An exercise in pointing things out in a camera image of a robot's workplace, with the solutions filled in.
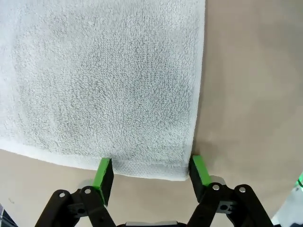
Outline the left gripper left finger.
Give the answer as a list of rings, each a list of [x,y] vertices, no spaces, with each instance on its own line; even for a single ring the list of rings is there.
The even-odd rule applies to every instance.
[[[56,190],[42,211],[36,227],[74,227],[88,217],[93,227],[114,227],[107,205],[113,184],[112,159],[102,158],[92,185],[74,193]]]

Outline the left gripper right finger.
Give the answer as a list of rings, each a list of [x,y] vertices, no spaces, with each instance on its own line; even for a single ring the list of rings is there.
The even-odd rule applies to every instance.
[[[209,227],[216,213],[225,214],[235,227],[271,227],[272,222],[253,189],[247,184],[234,189],[211,179],[200,155],[189,160],[189,176],[198,205],[188,227]]]

